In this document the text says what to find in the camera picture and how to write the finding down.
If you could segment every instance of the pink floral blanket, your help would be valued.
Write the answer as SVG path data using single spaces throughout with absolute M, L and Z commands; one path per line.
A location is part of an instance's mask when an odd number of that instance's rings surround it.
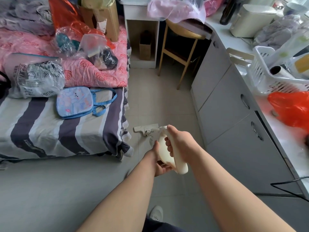
M 4 61 L 13 52 L 57 56 L 50 36 L 36 36 L 26 32 L 0 29 L 0 70 L 4 71 Z M 120 26 L 118 42 L 113 53 L 118 58 L 116 70 L 100 71 L 91 62 L 82 58 L 77 60 L 65 59 L 62 65 L 65 70 L 66 87 L 126 87 L 127 73 L 127 33 L 124 25 Z

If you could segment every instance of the pants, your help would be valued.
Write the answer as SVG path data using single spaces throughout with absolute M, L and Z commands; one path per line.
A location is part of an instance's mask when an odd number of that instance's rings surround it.
M 184 230 L 172 226 L 168 223 L 157 222 L 146 216 L 142 232 L 185 232 Z

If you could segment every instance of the blue bag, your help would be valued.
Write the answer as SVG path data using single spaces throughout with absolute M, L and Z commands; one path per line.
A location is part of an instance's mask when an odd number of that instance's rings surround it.
M 103 89 L 110 90 L 115 95 L 111 100 L 98 103 L 96 102 L 95 92 L 101 91 Z M 84 86 L 63 89 L 57 96 L 56 109 L 58 114 L 63 119 L 78 118 L 88 115 L 91 112 L 95 116 L 103 115 L 106 112 L 105 105 L 112 103 L 117 97 L 117 93 L 114 89 L 103 89 L 89 89 Z M 97 113 L 96 108 L 99 106 L 103 107 L 103 110 Z

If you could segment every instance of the wooden chair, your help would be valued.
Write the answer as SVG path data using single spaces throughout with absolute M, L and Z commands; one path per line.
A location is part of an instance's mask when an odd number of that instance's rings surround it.
M 196 43 L 199 39 L 205 39 L 205 36 L 202 36 L 202 35 L 199 35 L 199 34 L 196 34 L 194 32 L 191 32 L 187 29 L 185 29 L 184 27 L 178 25 L 177 23 L 173 23 L 171 22 L 170 20 L 166 19 L 165 20 L 166 22 L 166 28 L 165 28 L 165 32 L 164 32 L 164 39 L 163 39 L 163 46 L 162 46 L 162 53 L 161 53 L 161 58 L 160 58 L 160 66 L 159 66 L 159 73 L 158 73 L 158 76 L 160 76 L 160 72 L 161 72 L 161 66 L 162 66 L 162 60 L 163 60 L 163 54 L 167 54 L 169 57 L 173 58 L 174 60 L 180 62 L 181 64 L 184 65 L 184 70 L 183 70 L 183 73 L 181 75 L 181 78 L 180 78 L 180 81 L 179 81 L 179 84 L 177 86 L 177 90 L 179 90 L 180 88 L 180 84 L 183 80 L 183 77 L 184 77 L 184 74 L 186 73 L 187 71 L 187 68 L 190 64 L 190 60 L 191 60 L 191 57 L 192 57 L 192 54 L 194 52 L 194 49 L 195 49 L 195 46 L 196 46 Z M 191 49 L 191 52 L 189 54 L 189 57 L 187 59 L 187 61 L 185 61 L 183 58 L 175 55 L 174 53 L 168 51 L 167 49 L 165 49 L 165 42 L 166 42 L 166 36 L 168 34 L 168 28 L 170 28 L 174 33 L 176 33 L 177 35 L 180 35 L 180 36 L 183 36 L 183 37 L 187 37 L 187 38 L 193 38 L 195 39 L 194 43 L 193 43 L 193 46 L 192 46 L 192 49 Z

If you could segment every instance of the striped bed sheet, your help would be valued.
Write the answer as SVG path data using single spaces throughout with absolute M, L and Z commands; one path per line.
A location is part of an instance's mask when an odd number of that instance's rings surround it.
M 0 99 L 0 160 L 67 157 L 73 155 L 112 155 L 122 159 L 134 150 L 124 116 L 128 108 L 127 89 L 115 88 L 117 98 L 100 117 L 92 114 L 61 119 L 56 97 Z M 97 101 L 107 101 L 112 92 L 97 93 Z

